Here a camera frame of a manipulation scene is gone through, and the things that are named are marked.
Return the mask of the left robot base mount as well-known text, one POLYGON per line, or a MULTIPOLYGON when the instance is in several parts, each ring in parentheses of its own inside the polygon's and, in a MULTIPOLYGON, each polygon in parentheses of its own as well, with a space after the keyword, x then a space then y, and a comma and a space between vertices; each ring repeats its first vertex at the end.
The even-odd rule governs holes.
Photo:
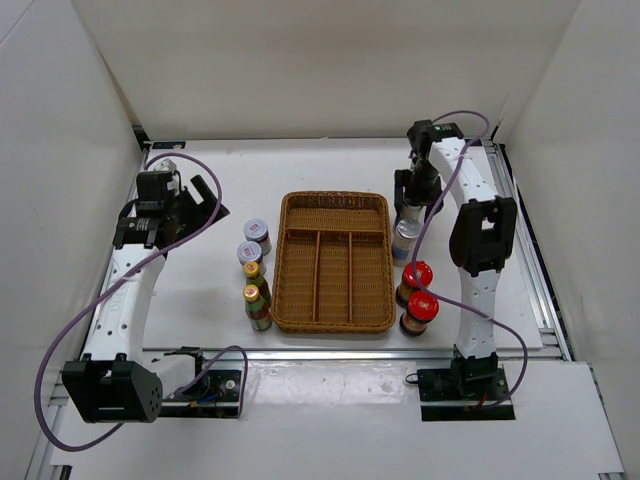
POLYGON ((240 346, 232 345, 216 353, 210 360, 202 349, 181 347, 165 353, 163 360, 190 360, 187 378, 176 387, 178 393, 170 392, 163 383, 167 397, 160 409, 161 418, 192 419, 239 419, 243 413, 247 376, 248 355, 240 346), (242 358, 241 369, 215 369, 225 354, 237 354, 242 358))

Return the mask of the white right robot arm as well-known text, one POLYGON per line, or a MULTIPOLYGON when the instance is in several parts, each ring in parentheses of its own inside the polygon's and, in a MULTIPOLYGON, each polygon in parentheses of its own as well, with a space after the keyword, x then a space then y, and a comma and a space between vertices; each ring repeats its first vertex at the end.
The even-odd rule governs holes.
POLYGON ((454 342, 449 387, 470 400, 490 391, 498 375, 493 325, 495 291, 511 256, 517 205, 501 197, 462 151, 464 135, 454 123, 418 120, 407 131, 411 168, 395 173, 394 206, 400 219, 440 211, 448 188, 458 214, 449 240, 461 282, 460 325, 454 342))

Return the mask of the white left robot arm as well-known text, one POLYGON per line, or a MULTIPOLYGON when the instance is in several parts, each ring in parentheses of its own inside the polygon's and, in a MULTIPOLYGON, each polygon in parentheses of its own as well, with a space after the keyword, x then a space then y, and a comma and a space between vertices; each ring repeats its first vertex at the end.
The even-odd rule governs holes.
MULTIPOLYGON (((140 173, 136 197, 121 211, 112 273, 85 348, 62 381, 89 423, 150 423, 242 399, 213 372, 203 351, 182 347, 152 361, 142 340, 151 298, 170 248, 228 215, 201 176, 174 167, 140 173)), ((395 322, 388 204, 375 193, 302 191, 281 204, 272 282, 246 260, 245 312, 257 331, 287 334, 381 334, 395 322)))

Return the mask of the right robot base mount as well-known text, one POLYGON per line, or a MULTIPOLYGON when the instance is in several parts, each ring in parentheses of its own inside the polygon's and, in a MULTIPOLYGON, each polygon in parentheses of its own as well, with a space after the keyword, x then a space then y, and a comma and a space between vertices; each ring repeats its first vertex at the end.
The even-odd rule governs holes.
POLYGON ((505 371, 483 379, 479 384, 462 386, 451 368, 423 368, 408 374, 405 383, 418 388, 423 422, 513 421, 516 419, 510 400, 499 405, 509 392, 505 371))

